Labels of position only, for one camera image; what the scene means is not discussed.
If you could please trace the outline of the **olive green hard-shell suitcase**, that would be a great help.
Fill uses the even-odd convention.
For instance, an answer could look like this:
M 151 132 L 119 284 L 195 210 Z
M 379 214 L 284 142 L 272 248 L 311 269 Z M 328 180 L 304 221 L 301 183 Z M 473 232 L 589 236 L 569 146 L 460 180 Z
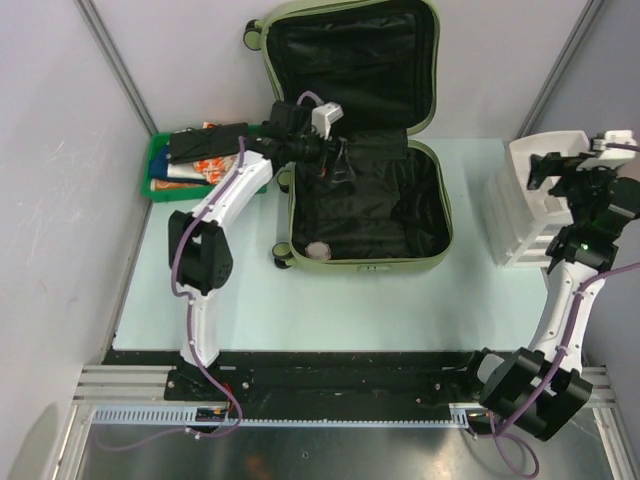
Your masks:
M 288 237 L 276 266 L 311 272 L 427 271 L 454 238 L 437 154 L 416 136 L 437 105 L 440 23 L 426 1 L 291 1 L 247 23 L 275 102 L 336 102 L 331 133 L 348 141 L 353 182 L 333 185 L 310 164 L 275 175 L 288 197 Z M 331 259 L 306 257 L 327 243 Z

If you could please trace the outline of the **floral tulip print cloth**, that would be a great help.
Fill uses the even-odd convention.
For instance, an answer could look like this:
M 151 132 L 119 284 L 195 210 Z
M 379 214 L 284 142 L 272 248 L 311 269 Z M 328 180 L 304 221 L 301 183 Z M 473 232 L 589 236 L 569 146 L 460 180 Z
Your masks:
M 216 155 L 208 159 L 202 159 L 193 163 L 193 169 L 200 174 L 208 184 L 217 185 L 235 165 L 239 154 L 238 139 L 233 141 L 233 145 L 228 147 L 229 154 Z

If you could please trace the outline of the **black cloth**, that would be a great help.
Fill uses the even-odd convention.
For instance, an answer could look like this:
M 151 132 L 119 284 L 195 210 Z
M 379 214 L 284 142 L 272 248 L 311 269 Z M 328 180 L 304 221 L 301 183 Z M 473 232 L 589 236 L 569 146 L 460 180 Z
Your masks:
M 240 151 L 239 138 L 248 134 L 249 125 L 245 122 L 174 132 L 168 141 L 168 160 L 171 164 L 184 164 L 234 155 Z

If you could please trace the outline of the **white cloth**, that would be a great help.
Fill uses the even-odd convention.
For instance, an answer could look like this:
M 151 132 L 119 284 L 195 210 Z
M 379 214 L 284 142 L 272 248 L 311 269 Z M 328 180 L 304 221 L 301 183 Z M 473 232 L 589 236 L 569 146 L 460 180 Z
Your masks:
M 167 165 L 167 177 L 173 180 L 184 179 L 187 182 L 204 181 L 207 182 L 206 176 L 194 168 L 192 163 L 171 164 Z

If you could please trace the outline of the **orange rabbit print cloth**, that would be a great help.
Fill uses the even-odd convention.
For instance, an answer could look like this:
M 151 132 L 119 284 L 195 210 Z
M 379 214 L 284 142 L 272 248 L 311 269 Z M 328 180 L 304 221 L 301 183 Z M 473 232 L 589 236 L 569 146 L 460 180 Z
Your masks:
M 160 179 L 152 179 L 150 181 L 149 189 L 152 192 L 160 192 L 160 191 L 173 191 L 173 190 L 184 190 L 184 189 L 198 189 L 208 187 L 207 183 L 193 183 L 193 182 L 173 182 L 167 180 Z

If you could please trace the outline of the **navy blue cloth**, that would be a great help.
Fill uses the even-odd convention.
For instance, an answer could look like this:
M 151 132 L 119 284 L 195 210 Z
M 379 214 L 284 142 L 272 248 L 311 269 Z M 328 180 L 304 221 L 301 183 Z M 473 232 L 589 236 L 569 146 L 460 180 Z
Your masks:
M 148 177 L 152 180 L 168 181 L 169 146 L 161 147 L 149 163 Z

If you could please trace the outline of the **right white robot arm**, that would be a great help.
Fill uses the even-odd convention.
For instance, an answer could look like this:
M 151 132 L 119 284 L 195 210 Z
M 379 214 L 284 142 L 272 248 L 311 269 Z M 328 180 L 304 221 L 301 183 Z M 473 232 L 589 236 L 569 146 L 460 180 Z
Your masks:
M 550 177 L 556 182 L 548 192 L 566 200 L 572 222 L 546 250 L 549 292 L 534 337 L 509 355 L 483 350 L 479 365 L 461 376 L 463 393 L 487 410 L 495 438 L 516 426 L 546 441 L 589 401 L 582 341 L 591 309 L 607 278 L 637 267 L 614 262 L 617 239 L 639 218 L 639 155 L 531 155 L 527 189 Z

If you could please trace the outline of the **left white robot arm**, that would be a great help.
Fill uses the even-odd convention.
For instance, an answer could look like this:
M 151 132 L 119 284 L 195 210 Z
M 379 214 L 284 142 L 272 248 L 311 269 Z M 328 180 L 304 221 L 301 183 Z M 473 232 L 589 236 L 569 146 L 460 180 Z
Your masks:
M 343 116 L 336 102 L 304 105 L 277 101 L 270 118 L 239 138 L 237 160 L 221 182 L 195 207 L 175 211 L 168 221 L 170 286 L 186 302 L 186 339 L 181 357 L 192 366 L 186 387 L 197 398 L 214 397 L 221 376 L 209 368 L 217 359 L 216 321 L 208 309 L 229 280 L 234 260 L 227 230 L 257 191 L 290 163 L 332 173 L 346 155 L 346 141 L 331 133 Z

